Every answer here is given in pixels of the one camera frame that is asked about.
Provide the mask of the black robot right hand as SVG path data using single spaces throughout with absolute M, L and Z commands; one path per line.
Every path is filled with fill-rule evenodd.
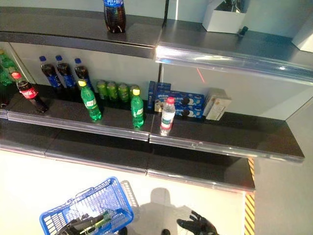
M 216 227 L 205 217 L 191 211 L 190 220 L 177 219 L 177 224 L 194 235 L 218 235 Z

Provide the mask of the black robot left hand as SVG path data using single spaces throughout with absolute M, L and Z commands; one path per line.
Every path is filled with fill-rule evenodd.
M 103 215 L 89 217 L 84 220 L 74 219 L 57 232 L 57 235 L 80 235 L 81 233 L 91 233 L 96 230 L 96 223 L 104 219 Z

